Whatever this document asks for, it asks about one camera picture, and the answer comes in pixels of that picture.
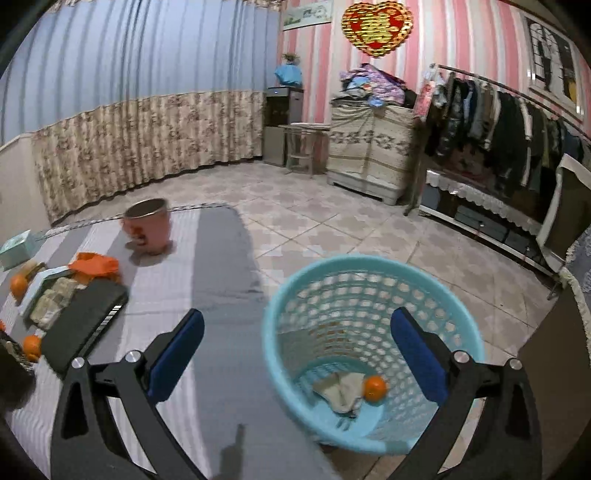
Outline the blue floral sofa cover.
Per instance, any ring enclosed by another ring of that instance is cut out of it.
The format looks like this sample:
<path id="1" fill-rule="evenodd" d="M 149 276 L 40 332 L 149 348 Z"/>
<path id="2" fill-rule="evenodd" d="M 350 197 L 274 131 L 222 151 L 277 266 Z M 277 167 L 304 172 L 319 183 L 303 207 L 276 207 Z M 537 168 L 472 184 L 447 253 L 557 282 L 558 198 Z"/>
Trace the blue floral sofa cover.
<path id="1" fill-rule="evenodd" d="M 560 277 L 574 294 L 581 319 L 590 324 L 591 227 L 588 227 L 567 249 Z"/>

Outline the white blue paper packet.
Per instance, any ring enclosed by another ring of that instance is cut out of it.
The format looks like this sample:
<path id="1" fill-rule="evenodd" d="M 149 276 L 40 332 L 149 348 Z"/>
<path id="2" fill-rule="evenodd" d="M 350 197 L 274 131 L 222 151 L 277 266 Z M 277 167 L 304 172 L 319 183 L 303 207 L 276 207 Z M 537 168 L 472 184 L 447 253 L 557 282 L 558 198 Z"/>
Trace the white blue paper packet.
<path id="1" fill-rule="evenodd" d="M 73 271 L 68 266 L 60 266 L 46 269 L 38 273 L 29 285 L 19 307 L 18 313 L 26 319 L 34 308 L 38 298 L 48 288 L 48 283 L 56 281 L 58 278 L 71 276 Z"/>

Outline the cloth covered cabinet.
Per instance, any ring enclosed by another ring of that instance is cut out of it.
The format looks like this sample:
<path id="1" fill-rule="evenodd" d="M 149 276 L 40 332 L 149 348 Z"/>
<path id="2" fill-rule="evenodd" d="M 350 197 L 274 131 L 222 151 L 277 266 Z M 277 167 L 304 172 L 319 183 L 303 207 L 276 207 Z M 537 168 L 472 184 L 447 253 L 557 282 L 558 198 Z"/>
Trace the cloth covered cabinet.
<path id="1" fill-rule="evenodd" d="M 397 204 L 413 178 L 419 136 L 419 124 L 408 108 L 335 103 L 329 125 L 328 183 Z"/>

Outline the blue covered plant pot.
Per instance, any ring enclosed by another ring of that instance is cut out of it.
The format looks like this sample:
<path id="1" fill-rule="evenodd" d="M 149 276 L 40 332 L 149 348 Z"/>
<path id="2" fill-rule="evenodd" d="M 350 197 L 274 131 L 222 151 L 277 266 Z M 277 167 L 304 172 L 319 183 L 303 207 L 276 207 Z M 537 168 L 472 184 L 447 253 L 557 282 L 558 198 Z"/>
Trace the blue covered plant pot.
<path id="1" fill-rule="evenodd" d="M 303 74 L 300 68 L 300 57 L 294 52 L 283 54 L 283 63 L 274 71 L 277 82 L 281 86 L 301 88 L 303 87 Z"/>

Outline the printed snack wrapper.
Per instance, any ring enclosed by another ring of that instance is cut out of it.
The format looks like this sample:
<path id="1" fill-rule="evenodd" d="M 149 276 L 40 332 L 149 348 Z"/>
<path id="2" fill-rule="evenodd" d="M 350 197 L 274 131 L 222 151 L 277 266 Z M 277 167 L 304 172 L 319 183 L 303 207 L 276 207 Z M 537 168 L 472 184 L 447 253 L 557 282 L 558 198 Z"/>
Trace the printed snack wrapper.
<path id="1" fill-rule="evenodd" d="M 29 320 L 38 328 L 49 330 L 70 304 L 74 294 L 83 289 L 85 286 L 73 278 L 58 278 L 36 301 Z"/>

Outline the orange plastic bag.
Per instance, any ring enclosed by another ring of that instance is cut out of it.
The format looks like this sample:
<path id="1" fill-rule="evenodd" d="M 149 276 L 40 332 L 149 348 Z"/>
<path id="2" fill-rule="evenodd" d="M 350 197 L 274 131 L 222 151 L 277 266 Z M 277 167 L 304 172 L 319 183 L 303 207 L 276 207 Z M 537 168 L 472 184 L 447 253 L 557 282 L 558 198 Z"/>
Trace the orange plastic bag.
<path id="1" fill-rule="evenodd" d="M 95 279 L 107 279 L 119 283 L 121 275 L 117 259 L 93 252 L 79 252 L 68 265 L 73 272 L 73 279 L 88 285 Z"/>

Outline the clothes rack with garments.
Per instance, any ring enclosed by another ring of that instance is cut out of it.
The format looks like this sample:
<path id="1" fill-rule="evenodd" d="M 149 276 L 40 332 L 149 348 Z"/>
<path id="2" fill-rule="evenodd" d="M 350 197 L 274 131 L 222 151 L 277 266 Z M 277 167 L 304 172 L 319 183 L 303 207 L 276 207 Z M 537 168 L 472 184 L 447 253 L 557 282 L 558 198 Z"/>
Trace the clothes rack with garments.
<path id="1" fill-rule="evenodd" d="M 540 223 L 562 157 L 590 165 L 589 135 L 532 97 L 472 72 L 431 64 L 415 115 L 423 137 L 413 204 L 435 167 L 469 201 L 515 224 Z"/>

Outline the red heart wall decoration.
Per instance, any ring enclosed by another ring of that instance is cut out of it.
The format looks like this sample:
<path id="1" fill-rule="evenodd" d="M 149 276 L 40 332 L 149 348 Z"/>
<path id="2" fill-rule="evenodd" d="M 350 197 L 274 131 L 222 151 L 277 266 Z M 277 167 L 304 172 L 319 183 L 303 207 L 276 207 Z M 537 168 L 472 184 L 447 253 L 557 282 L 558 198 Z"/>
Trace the red heart wall decoration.
<path id="1" fill-rule="evenodd" d="M 397 1 L 360 2 L 346 8 L 341 27 L 353 46 L 370 57 L 381 58 L 409 38 L 414 27 L 414 15 Z"/>

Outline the white cabinet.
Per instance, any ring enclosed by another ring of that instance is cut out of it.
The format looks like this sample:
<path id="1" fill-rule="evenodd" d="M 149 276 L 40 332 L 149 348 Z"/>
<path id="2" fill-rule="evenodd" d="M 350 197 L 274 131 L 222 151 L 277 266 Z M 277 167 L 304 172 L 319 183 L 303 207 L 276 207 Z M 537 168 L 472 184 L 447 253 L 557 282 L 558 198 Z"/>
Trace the white cabinet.
<path id="1" fill-rule="evenodd" d="M 22 134 L 1 147 L 1 243 L 25 231 L 47 230 L 50 222 L 42 200 L 30 134 Z"/>

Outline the small orange fruit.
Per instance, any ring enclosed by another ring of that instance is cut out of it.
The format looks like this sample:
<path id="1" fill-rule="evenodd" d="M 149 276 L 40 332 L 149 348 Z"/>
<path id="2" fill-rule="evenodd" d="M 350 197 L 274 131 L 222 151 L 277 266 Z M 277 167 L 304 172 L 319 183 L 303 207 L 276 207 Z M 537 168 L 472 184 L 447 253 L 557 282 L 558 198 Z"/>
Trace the small orange fruit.
<path id="1" fill-rule="evenodd" d="M 382 401 L 388 394 L 388 384 L 379 375 L 367 376 L 363 379 L 363 399 L 370 403 Z"/>

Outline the covered television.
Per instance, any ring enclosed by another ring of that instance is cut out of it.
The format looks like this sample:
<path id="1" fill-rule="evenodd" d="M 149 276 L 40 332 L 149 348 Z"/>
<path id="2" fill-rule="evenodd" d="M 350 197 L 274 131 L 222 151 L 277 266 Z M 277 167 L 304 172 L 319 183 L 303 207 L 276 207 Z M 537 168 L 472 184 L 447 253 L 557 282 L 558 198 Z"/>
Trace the covered television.
<path id="1" fill-rule="evenodd" d="M 567 249 L 590 226 L 590 170 L 568 154 L 556 169 L 556 186 L 536 241 L 553 273 L 566 263 Z"/>

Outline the teal plastic basket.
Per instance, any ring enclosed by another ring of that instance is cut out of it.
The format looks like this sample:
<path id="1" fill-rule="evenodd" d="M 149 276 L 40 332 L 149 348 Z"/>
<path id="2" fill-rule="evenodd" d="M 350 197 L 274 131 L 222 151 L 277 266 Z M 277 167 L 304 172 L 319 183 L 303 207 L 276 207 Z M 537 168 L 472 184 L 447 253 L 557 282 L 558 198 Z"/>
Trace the teal plastic basket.
<path id="1" fill-rule="evenodd" d="M 477 322 L 443 284 L 421 270 L 367 255 L 342 255 L 301 269 L 280 287 L 263 316 L 263 358 L 290 416 L 315 441 L 373 455 L 405 455 L 436 403 L 421 392 L 391 335 L 406 308 L 423 330 L 477 362 L 486 359 Z M 385 399 L 363 402 L 353 419 L 314 392 L 334 373 L 382 377 Z"/>

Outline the framed wall picture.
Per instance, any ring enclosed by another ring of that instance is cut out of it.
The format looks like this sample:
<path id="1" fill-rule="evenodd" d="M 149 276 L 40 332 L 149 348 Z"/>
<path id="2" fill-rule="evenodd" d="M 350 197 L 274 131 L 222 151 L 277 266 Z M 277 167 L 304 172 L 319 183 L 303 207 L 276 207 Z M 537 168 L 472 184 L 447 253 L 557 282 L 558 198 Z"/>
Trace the framed wall picture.
<path id="1" fill-rule="evenodd" d="M 574 44 L 543 20 L 528 13 L 521 17 L 529 54 L 530 89 L 582 123 L 585 100 Z"/>

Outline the pile of clothes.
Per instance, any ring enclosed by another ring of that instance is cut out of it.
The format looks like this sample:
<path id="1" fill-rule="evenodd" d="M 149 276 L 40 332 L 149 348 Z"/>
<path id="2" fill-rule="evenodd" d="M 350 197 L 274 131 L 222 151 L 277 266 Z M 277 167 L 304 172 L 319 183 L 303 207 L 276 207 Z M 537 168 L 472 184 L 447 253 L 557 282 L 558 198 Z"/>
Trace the pile of clothes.
<path id="1" fill-rule="evenodd" d="M 397 105 L 412 109 L 417 94 L 406 82 L 370 63 L 339 74 L 341 89 L 332 101 L 366 102 L 373 107 Z"/>

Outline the beige tissue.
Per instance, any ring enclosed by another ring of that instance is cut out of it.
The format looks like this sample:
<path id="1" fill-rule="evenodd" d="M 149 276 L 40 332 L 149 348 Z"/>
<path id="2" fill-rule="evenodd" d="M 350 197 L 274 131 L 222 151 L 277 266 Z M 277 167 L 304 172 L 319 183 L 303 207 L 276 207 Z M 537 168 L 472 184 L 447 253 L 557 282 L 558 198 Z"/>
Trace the beige tissue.
<path id="1" fill-rule="evenodd" d="M 356 417 L 363 402 L 363 381 L 365 376 L 360 372 L 335 372 L 315 382 L 312 391 L 335 414 Z"/>

